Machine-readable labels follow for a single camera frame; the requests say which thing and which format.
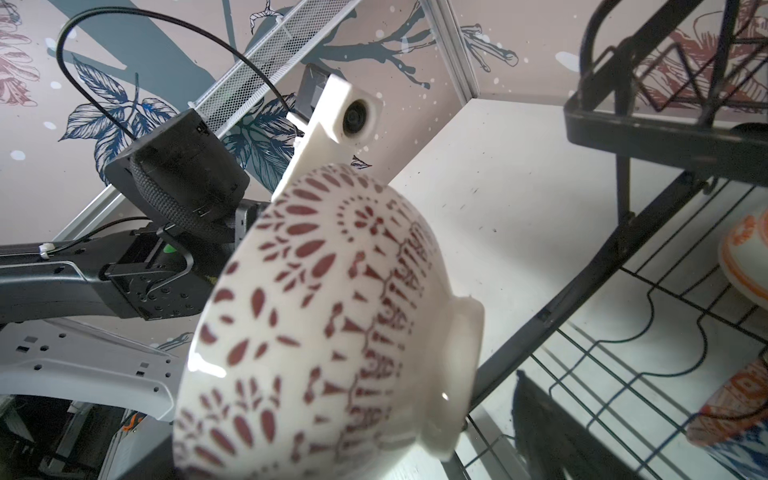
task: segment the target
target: camera lens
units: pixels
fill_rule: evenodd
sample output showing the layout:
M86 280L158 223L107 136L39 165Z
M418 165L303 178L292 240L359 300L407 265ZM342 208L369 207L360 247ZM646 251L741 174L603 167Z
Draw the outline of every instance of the camera lens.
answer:
M344 133L354 135L366 126L368 111L366 105L360 100L355 100L344 113Z

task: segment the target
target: painted leaf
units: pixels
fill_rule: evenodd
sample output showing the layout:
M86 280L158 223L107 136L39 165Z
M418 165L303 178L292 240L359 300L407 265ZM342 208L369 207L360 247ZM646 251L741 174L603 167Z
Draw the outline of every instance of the painted leaf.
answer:
M366 162L360 160L357 157L357 155L353 155L352 156L352 163L350 163L350 165L353 166L354 168L358 169L358 170L362 170L363 168L370 167L369 164L367 164Z
M3 45L0 42L0 79L9 77L23 78L29 81L40 80L40 72L37 68L30 65L23 65L32 62L32 58L11 45Z
M107 111L118 120L125 119L125 107L114 104L102 105ZM67 130L59 139L67 138L100 138L110 127L114 127L112 121L104 116L96 107L91 104L78 105L75 110L69 114L67 119Z
M259 110L261 110L263 106L264 98L262 97L253 107L250 108L250 110L245 115L243 115L243 119L241 121L252 121L259 114Z
M105 184L108 184L108 181L104 176L104 166L126 148L129 143L130 139L128 136L111 122L110 127L96 141L96 148L94 150L96 171Z
M286 101L288 107L290 108L293 108L293 105L296 103L295 94L284 95L283 99ZM291 124L286 118L287 114L288 112L286 112L283 104L281 104L280 101L275 98L264 105L262 111L259 112L259 114L254 119L254 123L258 128L273 137L286 135L288 138L285 140L287 141L295 134L293 130L293 124Z
M144 116L141 112L137 111L134 117L131 119L131 130L136 137L141 137L151 132L157 125Z
M253 142L253 162L248 171L270 192L277 188L290 162L290 157L282 152L283 143L280 141Z
M253 156L253 148L250 146L247 136L243 134L229 134L223 138L222 142L242 168L248 166L248 162Z
M0 57L7 58L14 63L30 63L32 57L11 45L0 44Z
M0 30L0 41L8 45L20 45L32 43L32 40L25 35L19 33L9 33L7 31Z
M174 108L160 98L145 98L141 101L141 109L155 127L176 116Z
M103 71L79 61L74 55L72 59L80 78L96 95L114 104L123 104L128 101L125 89L116 80Z

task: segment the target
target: red floral pattern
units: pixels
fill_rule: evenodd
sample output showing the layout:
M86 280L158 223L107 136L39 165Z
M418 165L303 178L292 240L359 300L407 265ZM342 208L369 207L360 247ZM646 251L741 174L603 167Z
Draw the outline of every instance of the red floral pattern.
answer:
M15 5L0 2L0 104L34 107L24 81L40 80L37 68L28 65L32 58L16 45L31 43L29 37L16 33L21 24Z
M327 220L330 211L335 224ZM248 478L312 477L329 470L334 478L354 477L381 452L382 428L403 368L400 359L414 327L411 317L424 295L432 258L439 254L436 242L406 201L343 165L299 179L249 235L257 241L246 238L240 250L251 250L243 255L238 250L225 268L225 282L213 294L195 348L207 358L228 352L223 358L228 376L243 369L262 374L216 384L200 397L200 405L192 405L197 416L180 409L174 430L177 465L195 475L215 478L227 472L231 477L231 459L248 452L256 465ZM250 286L253 275L241 263L253 256L260 266L251 260L249 268L274 272L271 284ZM344 288L333 289L329 281L354 287L346 298L334 298ZM284 311L289 299L295 302L287 309L293 315ZM247 304L248 315L237 309L238 302ZM297 315L304 310L318 318L298 331L296 318L311 318ZM307 351L305 339L312 343ZM263 376L279 369L274 355L315 358L318 352L326 356L306 376L298 367L282 376ZM268 370L258 367L267 365ZM269 395L262 390L264 382L271 382ZM298 392L291 408L308 409L311 429L292 431L286 417L280 419L285 388ZM272 444L285 446L276 446L277 453L264 450Z
M768 0L757 1L760 2L760 7L768 5ZM765 37L766 33L768 33L768 18L761 15L760 9L758 9L755 17L750 21L750 12L753 5L754 3L752 0L742 0L741 2L735 31L739 31L744 25L746 25L746 27L741 33L740 38L761 38ZM687 57L688 64L694 74L704 67L717 51L717 40L720 36L720 23L722 17L722 11L700 15L696 17L690 27L678 28L672 32L669 37L671 41L678 43L682 47ZM757 47L758 45L733 45L727 62L726 75ZM645 72L646 69L660 56L661 52L656 51L655 54L646 58L641 63L638 73ZM752 63L748 65L748 68L755 68L757 63L764 59L765 56L765 52L758 54ZM707 96L710 90L712 69L713 64L710 63L696 78L697 86L704 97ZM735 77L725 85L721 95L724 96L725 94L732 92L746 77L746 74L746 71L740 71L736 74ZM688 75L685 71L684 64L677 53L672 51L660 62L648 77L645 78L643 85L648 90L654 103L661 106L669 100L675 92L680 90L687 81ZM638 96L643 102L648 103L647 99L642 94L639 94ZM695 98L695 93L693 88L688 85L682 91L680 96ZM738 92L733 94L731 100L768 101L768 87L766 86L765 76L760 73L756 74L748 80ZM674 101L671 102L669 106L676 108L698 108L695 104ZM756 111L750 108L736 108L736 110L747 112Z

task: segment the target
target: mesh shelf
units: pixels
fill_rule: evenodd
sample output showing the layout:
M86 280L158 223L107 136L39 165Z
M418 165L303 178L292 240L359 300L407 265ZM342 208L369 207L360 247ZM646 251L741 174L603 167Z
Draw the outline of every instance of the mesh shelf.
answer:
M733 181L699 194L521 367L644 478L743 478L684 432L768 346L768 313L728 283L716 255L720 238L765 204L764 189ZM465 477L518 480L492 448L514 445L510 434L480 435L485 447L462 459Z
M276 84L359 3L302 0L284 17L271 12L276 25L245 56ZM222 138L268 91L261 78L238 61L197 100L195 108L209 129Z

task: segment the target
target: metal bracket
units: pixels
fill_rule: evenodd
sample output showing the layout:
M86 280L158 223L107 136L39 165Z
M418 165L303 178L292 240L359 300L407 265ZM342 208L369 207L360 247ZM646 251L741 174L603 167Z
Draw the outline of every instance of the metal bracket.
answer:
M0 330L0 393L98 403L174 418L184 361L72 319Z

